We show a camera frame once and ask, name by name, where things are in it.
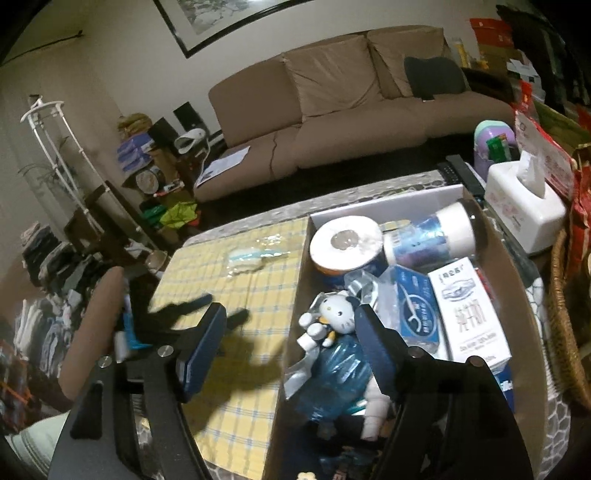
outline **black pillow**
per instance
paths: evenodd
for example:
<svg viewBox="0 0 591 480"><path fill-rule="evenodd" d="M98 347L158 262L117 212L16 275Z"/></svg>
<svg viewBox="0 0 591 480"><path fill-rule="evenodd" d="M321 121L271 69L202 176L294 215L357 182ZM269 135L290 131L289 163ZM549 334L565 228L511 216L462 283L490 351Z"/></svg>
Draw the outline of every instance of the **black pillow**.
<svg viewBox="0 0 591 480"><path fill-rule="evenodd" d="M433 95L441 93L459 94L466 91L462 69L445 57L406 57L404 70L413 96L423 100L433 100Z"/></svg>

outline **hello kitty figurine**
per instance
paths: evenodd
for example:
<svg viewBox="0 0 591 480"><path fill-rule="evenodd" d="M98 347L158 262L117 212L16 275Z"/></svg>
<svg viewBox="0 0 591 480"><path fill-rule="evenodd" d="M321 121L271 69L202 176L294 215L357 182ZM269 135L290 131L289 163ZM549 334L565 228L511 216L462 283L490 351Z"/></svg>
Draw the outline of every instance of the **hello kitty figurine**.
<svg viewBox="0 0 591 480"><path fill-rule="evenodd" d="M355 320L353 314L360 301L346 290L338 293L320 293L310 310L300 317L299 324L306 329L297 342L309 352L322 340L323 347L334 344L336 334L353 333Z"/></svg>

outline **coffee table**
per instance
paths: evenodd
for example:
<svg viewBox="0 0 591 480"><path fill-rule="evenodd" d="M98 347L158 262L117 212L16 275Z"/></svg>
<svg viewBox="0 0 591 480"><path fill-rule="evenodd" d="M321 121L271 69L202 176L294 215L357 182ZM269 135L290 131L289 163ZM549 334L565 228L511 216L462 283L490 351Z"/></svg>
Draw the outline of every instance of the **coffee table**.
<svg viewBox="0 0 591 480"><path fill-rule="evenodd" d="M438 171L428 171L421 174L399 177L369 185L355 187L315 199L294 203L286 207L270 210L236 222L214 228L188 239L184 246L196 245L203 242L221 239L246 232L262 226L274 225L286 220L305 217L321 210L364 202L371 199L395 195L407 191L432 189L444 186L446 183ZM528 299L540 327L540 336L544 345L545 366L548 382L548 422L546 443L540 465L538 478L544 478L563 457L569 442L570 409L563 400L564 388L560 384L558 369L554 366L553 350L548 343L549 326L544 306L544 285L540 278L532 279L526 288ZM242 479L240 475L228 472L220 467L208 464L214 478L220 480Z"/></svg>

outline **wicker basket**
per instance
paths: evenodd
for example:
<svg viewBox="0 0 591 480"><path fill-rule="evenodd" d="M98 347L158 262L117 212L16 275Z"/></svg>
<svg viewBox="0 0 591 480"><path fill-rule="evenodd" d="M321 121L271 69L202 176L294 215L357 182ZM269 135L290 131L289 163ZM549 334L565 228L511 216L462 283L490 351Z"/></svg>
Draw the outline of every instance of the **wicker basket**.
<svg viewBox="0 0 591 480"><path fill-rule="evenodd" d="M564 301L564 260L567 234L563 229L552 247L548 316L552 343L560 365L564 387L581 405L591 410L591 385L587 381Z"/></svg>

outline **framed picture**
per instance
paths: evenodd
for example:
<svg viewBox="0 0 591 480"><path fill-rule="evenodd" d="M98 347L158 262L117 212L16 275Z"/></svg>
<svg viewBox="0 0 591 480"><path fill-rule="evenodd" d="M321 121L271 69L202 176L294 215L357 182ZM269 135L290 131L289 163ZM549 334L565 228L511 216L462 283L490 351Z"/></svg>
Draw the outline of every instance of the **framed picture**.
<svg viewBox="0 0 591 480"><path fill-rule="evenodd" d="M154 0L186 58L259 18L311 0Z"/></svg>

